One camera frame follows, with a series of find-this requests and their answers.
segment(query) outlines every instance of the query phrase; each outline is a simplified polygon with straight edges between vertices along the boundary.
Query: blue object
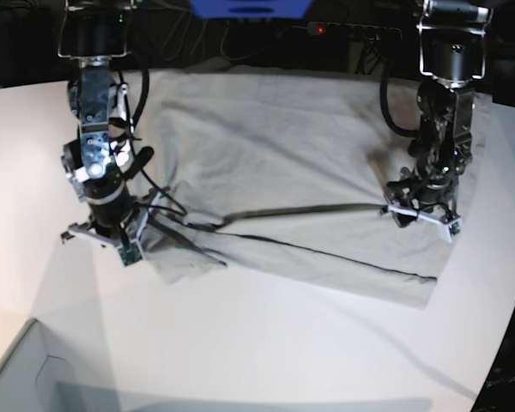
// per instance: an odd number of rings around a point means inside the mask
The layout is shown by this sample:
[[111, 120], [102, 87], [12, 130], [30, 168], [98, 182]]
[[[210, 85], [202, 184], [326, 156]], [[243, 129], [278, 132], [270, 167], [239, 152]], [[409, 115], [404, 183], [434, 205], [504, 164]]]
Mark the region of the blue object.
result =
[[312, 0], [191, 0], [193, 13], [205, 19], [300, 19], [311, 2]]

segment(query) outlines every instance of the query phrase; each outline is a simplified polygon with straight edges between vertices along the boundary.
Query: table surface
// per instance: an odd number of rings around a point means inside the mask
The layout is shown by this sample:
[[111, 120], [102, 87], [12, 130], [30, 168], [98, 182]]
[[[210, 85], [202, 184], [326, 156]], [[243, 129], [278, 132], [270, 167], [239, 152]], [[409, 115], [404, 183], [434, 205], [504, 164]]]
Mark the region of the table surface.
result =
[[63, 83], [0, 90], [0, 310], [44, 323], [88, 410], [471, 409], [515, 306], [515, 109], [494, 106], [465, 232], [424, 310], [236, 267], [173, 280], [61, 246], [87, 217], [60, 162], [75, 130]]

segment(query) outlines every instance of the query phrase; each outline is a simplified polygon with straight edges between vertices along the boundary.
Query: white cloth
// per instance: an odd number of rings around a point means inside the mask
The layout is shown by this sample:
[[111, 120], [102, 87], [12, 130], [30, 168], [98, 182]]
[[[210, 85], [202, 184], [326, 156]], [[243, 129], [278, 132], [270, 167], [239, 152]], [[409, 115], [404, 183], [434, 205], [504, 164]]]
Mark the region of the white cloth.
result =
[[[381, 180], [398, 180], [401, 167], [413, 167], [409, 140], [392, 133], [381, 116], [376, 82], [247, 71], [152, 73], [137, 135], [156, 152], [149, 174], [174, 188], [190, 211], [187, 221], [218, 223], [249, 210], [381, 204]], [[135, 102], [138, 76], [130, 83]], [[391, 112], [402, 127], [417, 127], [415, 95], [415, 87], [390, 86]], [[481, 165], [490, 106], [489, 97], [477, 96], [474, 162], [460, 181], [463, 218]], [[401, 229], [390, 215], [374, 211], [239, 221], [220, 231], [307, 249], [167, 224], [228, 264], [411, 306], [427, 304], [453, 247], [432, 224]], [[149, 252], [160, 270], [221, 268], [172, 248], [172, 242], [149, 243]]]

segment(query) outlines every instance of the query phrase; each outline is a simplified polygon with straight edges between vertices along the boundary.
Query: power strip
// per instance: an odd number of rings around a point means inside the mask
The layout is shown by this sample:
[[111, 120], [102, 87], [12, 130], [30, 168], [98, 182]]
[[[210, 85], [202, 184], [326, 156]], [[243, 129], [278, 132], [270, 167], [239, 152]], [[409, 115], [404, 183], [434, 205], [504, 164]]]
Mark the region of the power strip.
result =
[[380, 41], [386, 39], [400, 41], [403, 39], [403, 31], [400, 28], [321, 21], [310, 21], [307, 23], [307, 32], [311, 36], [322, 36], [332, 31], [335, 31], [344, 39], [354, 41]]

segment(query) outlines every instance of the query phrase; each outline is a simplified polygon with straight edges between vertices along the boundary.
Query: white table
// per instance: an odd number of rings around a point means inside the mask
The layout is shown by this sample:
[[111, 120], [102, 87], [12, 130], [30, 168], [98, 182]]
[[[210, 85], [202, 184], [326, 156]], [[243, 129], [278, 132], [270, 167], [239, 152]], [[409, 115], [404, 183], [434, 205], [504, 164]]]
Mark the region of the white table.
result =
[[468, 411], [515, 306], [515, 110], [493, 116], [466, 231], [420, 311], [236, 268], [171, 282], [61, 246], [87, 215], [60, 163], [65, 85], [0, 90], [0, 309], [47, 326], [88, 410]]

